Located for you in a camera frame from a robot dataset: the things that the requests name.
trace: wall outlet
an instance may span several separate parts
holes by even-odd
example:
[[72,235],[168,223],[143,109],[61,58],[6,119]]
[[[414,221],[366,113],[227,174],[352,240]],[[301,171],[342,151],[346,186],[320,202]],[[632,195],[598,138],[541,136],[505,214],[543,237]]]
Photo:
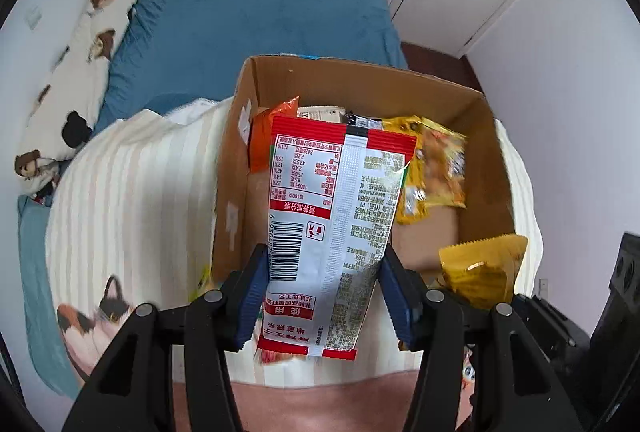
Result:
[[549,300],[549,280],[546,278],[538,280],[538,297]]
[[29,8],[24,15],[24,21],[27,22],[31,31],[35,31],[40,19],[42,18],[42,10],[38,6]]

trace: silver bolt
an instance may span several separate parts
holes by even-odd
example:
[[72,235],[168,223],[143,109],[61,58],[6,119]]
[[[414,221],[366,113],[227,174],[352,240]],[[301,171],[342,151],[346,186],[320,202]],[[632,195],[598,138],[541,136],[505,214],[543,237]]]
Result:
[[218,291],[217,289],[207,291],[204,293],[204,300],[209,303],[220,302],[222,300],[222,291]]
[[444,294],[442,291],[438,291],[437,289],[430,289],[427,291],[427,300],[438,304],[444,300]]
[[509,304],[504,302],[500,302],[497,306],[495,306],[495,310],[498,311],[498,314],[501,314],[503,317],[510,317],[511,313],[513,313],[513,309]]
[[153,312],[154,308],[151,304],[142,304],[142,306],[138,306],[136,308],[136,314],[139,317],[148,317],[152,312]]

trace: yellow snack package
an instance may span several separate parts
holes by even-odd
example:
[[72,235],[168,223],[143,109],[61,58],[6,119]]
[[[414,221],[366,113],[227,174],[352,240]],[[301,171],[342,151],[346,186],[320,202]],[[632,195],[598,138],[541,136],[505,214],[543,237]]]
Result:
[[391,132],[416,136],[396,222],[419,221],[429,206],[465,208],[465,137],[425,117],[402,116],[382,120]]
[[511,233],[441,248],[444,283],[479,309],[511,303],[528,243],[527,237]]

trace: barcode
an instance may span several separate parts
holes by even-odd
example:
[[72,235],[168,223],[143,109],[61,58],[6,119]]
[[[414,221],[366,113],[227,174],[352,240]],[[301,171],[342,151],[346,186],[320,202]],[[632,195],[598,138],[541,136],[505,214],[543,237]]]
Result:
[[295,282],[300,262],[300,246],[304,224],[271,221],[272,236],[269,254],[270,280]]

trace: dark brown floor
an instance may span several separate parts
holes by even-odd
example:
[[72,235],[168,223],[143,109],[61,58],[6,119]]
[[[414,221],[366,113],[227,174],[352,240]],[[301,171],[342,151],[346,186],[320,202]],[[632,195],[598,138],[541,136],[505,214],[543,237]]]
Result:
[[457,59],[437,50],[414,46],[407,42],[402,42],[402,52],[410,70],[437,76],[482,92],[482,87],[466,56]]

